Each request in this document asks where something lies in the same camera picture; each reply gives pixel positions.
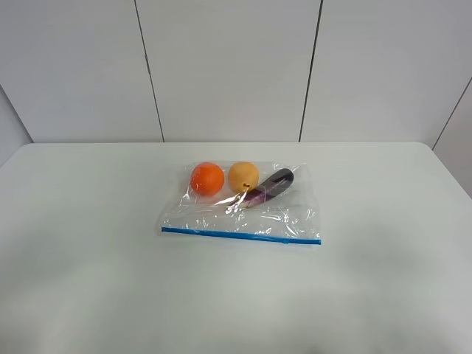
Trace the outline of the orange fruit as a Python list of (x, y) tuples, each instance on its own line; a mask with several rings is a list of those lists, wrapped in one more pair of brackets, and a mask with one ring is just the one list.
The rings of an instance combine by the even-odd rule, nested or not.
[(197, 165), (190, 177), (192, 190), (201, 196), (211, 197), (216, 195), (224, 185), (223, 170), (211, 162), (203, 162)]

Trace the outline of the clear zip bag blue strip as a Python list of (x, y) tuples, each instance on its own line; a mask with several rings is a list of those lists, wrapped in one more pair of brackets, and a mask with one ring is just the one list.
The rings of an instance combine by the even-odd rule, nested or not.
[(229, 187), (229, 168), (236, 162), (211, 162), (224, 173), (222, 189), (211, 197), (196, 194), (190, 186), (191, 173), (201, 163), (179, 169), (169, 203), (159, 218), (162, 232), (284, 244), (321, 244), (319, 205), (306, 164), (251, 162), (259, 170), (259, 184), (283, 168), (294, 173), (294, 182), (276, 198), (246, 208), (243, 201), (248, 191), (235, 193)]

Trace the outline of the purple eggplant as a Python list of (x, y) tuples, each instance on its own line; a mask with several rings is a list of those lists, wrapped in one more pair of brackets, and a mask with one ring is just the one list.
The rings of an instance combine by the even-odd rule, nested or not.
[(268, 202), (283, 194), (294, 182), (294, 173), (283, 168), (269, 176), (264, 182), (248, 191), (244, 197), (243, 205), (252, 208)]

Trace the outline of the yellow pear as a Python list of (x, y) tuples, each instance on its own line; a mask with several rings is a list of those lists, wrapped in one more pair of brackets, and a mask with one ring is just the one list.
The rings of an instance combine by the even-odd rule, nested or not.
[(229, 168), (228, 182), (235, 193), (253, 190), (259, 184), (259, 170), (251, 162), (236, 162)]

